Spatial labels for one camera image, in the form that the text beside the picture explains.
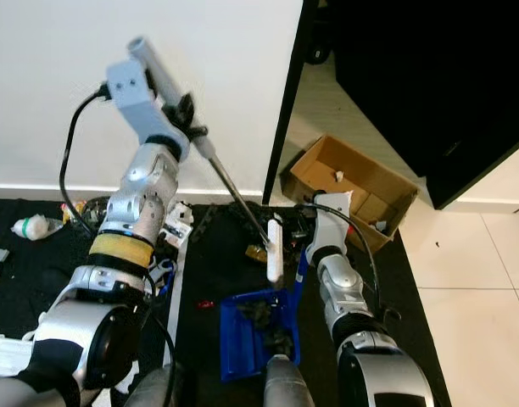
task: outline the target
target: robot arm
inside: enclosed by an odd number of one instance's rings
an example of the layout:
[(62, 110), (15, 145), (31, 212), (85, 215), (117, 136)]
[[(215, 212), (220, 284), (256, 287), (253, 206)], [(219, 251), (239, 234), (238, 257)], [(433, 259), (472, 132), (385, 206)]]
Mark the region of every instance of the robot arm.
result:
[[(349, 216), (349, 193), (318, 195), (315, 202)], [(317, 270), (324, 316), (338, 350), (339, 403), (433, 407), (423, 372), (367, 308), (363, 280), (345, 256), (347, 230), (344, 220), (319, 210), (314, 240), (306, 252)]]

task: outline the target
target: wire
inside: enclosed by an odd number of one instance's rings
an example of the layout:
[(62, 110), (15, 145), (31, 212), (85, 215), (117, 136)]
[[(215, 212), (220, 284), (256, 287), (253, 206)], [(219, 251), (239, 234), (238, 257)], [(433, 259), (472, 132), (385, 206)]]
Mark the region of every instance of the wire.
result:
[(101, 88), (94, 92), (92, 95), (90, 95), (88, 98), (86, 98), (81, 105), (77, 108), (77, 110), (73, 113), (73, 118), (71, 119), (70, 123), (70, 129), (67, 134), (67, 142), (65, 143), (65, 150), (64, 150), (64, 158), (62, 159), (62, 167), (59, 171), (59, 190), (62, 192), (62, 196), (64, 197), (65, 204), (67, 205), (68, 209), (70, 210), (71, 214), (77, 219), (77, 221), (81, 224), (81, 226), (84, 228), (86, 233), (89, 237), (94, 236), (94, 231), (92, 228), (86, 223), (84, 218), (79, 214), (79, 212), (75, 209), (75, 206), (73, 206), (73, 203), (70, 200), (69, 195), (67, 194), (67, 191), (65, 189), (65, 172), (67, 171), (67, 162), (70, 159), (70, 152), (71, 152), (71, 144), (73, 143), (73, 136), (75, 134), (75, 127), (76, 122), (79, 119), (79, 116), (82, 113), (82, 110), (94, 99), (102, 97), (103, 94), (101, 92)]
[(156, 298), (156, 285), (154, 283), (153, 278), (147, 273), (145, 277), (148, 280), (148, 283), (150, 284), (150, 287), (152, 288), (152, 301), (150, 302), (150, 316), (153, 317), (154, 321), (156, 322), (156, 325), (161, 330), (161, 332), (164, 335), (165, 342), (167, 343), (167, 348), (169, 349), (169, 356), (171, 358), (171, 365), (169, 370), (169, 383), (167, 383), (167, 392), (165, 394), (165, 402), (164, 406), (167, 407), (171, 401), (171, 396), (173, 394), (173, 387), (175, 386), (175, 372), (176, 372), (176, 361), (175, 361), (175, 344), (173, 343), (173, 339), (171, 339), (171, 335), (167, 331), (167, 328), (164, 326), (162, 321), (159, 320), (159, 318), (154, 314), (153, 312), (153, 302)]
[(358, 235), (358, 238), (361, 241), (361, 244), (363, 245), (363, 248), (365, 249), (367, 256), (369, 256), (369, 262), (372, 269), (372, 276), (373, 276), (373, 292), (375, 296), (375, 316), (378, 320), (383, 321), (384, 320), (384, 309), (382, 307), (381, 303), (381, 297), (380, 297), (380, 284), (378, 279), (378, 270), (377, 265), (375, 263), (374, 258), (372, 257), (371, 248), (369, 248), (369, 244), (367, 243), (365, 237), (363, 236), (363, 232), (360, 230), (360, 228), (355, 224), (353, 220), (351, 220), (348, 216), (340, 213), (338, 210), (335, 210), (334, 208), (331, 208), (330, 206), (321, 205), (319, 203), (299, 203), (295, 205), (296, 208), (316, 208), (323, 210), (325, 212), (328, 212), (332, 215), (336, 215), (342, 220), (345, 220), (350, 226), (352, 226)]

